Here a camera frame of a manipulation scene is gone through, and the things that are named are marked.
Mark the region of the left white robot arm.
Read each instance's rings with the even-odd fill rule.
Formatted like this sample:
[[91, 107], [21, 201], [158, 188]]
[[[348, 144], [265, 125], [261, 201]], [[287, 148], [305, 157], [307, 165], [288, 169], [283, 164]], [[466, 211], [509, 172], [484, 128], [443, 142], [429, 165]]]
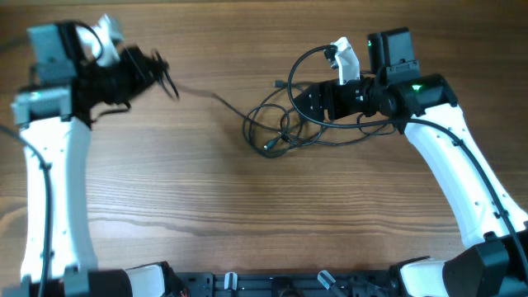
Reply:
[[24, 146], [27, 240], [21, 282], [6, 296], [163, 296], [163, 267], [100, 270], [87, 222], [92, 108], [118, 114], [154, 84], [178, 91], [167, 63], [124, 46], [120, 23], [57, 21], [27, 31], [36, 62], [12, 103], [12, 137]]

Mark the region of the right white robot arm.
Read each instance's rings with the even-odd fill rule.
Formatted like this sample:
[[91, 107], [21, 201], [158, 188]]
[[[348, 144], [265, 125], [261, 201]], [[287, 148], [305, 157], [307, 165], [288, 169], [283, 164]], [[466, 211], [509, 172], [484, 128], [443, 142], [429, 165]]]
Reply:
[[339, 129], [361, 113], [392, 125], [422, 155], [458, 224], [464, 251], [449, 261], [412, 259], [391, 269], [400, 296], [524, 296], [527, 214], [480, 152], [458, 99], [440, 74], [422, 75], [406, 27], [367, 38], [370, 75], [346, 38], [319, 47], [336, 69], [290, 101], [304, 119]]

